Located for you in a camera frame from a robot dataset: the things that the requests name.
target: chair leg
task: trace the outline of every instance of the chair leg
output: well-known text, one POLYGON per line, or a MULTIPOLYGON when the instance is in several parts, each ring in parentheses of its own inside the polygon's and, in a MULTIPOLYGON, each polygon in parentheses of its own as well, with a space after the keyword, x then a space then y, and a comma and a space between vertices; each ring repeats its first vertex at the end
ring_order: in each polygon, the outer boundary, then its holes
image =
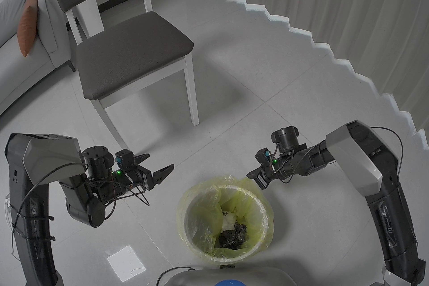
POLYGON ((70 67, 70 69, 71 69, 73 72, 75 72, 75 71, 76 71, 75 66, 73 65, 73 63, 72 63, 72 61, 71 61, 70 59, 66 62, 66 64, 70 67))
POLYGON ((196 106, 196 92, 195 92, 195 81, 193 78, 193 66, 192 66, 192 55, 188 54, 185 56, 186 68, 185 68, 185 80, 186 90, 188 93, 190 118, 192 124, 198 125, 200 120, 198 119, 198 108, 196 106))
POLYGON ((107 115, 107 112, 105 111, 103 105, 101 105, 99 100, 91 100, 92 105, 94 106, 95 110, 98 112, 98 115, 101 117, 101 120, 104 122, 104 124, 109 129, 110 133, 112 134, 113 138, 118 142, 119 146, 122 149, 128 149, 128 146, 122 139, 119 132, 116 130, 115 126, 111 122, 109 116, 107 115))

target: bright light patch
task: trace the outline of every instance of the bright light patch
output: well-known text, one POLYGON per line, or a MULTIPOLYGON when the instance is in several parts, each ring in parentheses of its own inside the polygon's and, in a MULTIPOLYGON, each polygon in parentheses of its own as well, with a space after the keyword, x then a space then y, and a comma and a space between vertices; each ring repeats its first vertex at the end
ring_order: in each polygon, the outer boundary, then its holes
POLYGON ((146 270, 130 246, 126 246, 117 253, 109 256, 107 261, 122 282, 146 270))

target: blue round object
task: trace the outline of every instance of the blue round object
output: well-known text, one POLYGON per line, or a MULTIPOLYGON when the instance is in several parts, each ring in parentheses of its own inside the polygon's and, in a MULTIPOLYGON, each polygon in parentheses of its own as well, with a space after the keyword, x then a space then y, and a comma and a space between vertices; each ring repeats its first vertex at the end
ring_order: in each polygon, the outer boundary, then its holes
POLYGON ((215 286, 246 286, 244 283, 238 280, 224 280, 217 283, 215 286))

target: trash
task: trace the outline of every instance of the trash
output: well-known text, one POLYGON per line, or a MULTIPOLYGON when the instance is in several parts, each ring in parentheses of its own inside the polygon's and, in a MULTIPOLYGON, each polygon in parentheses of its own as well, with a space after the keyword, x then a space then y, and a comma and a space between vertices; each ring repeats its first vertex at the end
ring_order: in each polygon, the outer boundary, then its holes
POLYGON ((234 224, 233 230, 225 230, 219 235, 219 245, 221 248, 238 250, 245 241, 246 225, 234 224))
POLYGON ((217 265, 240 262, 266 249, 273 220, 272 208, 255 182, 230 175, 192 187, 177 208, 181 239, 196 255, 217 265))

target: plastic bag liner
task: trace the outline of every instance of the plastic bag liner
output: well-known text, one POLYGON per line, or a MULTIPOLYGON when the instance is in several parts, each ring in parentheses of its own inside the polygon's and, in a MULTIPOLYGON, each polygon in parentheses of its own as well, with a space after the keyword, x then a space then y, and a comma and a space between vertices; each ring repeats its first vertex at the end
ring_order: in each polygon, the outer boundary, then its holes
POLYGON ((182 196, 177 208, 181 239, 196 255, 217 265, 240 262, 266 249, 274 234, 274 213, 253 180, 221 176, 199 183, 182 196), (245 224, 245 242, 238 250, 220 248, 223 211, 245 224))

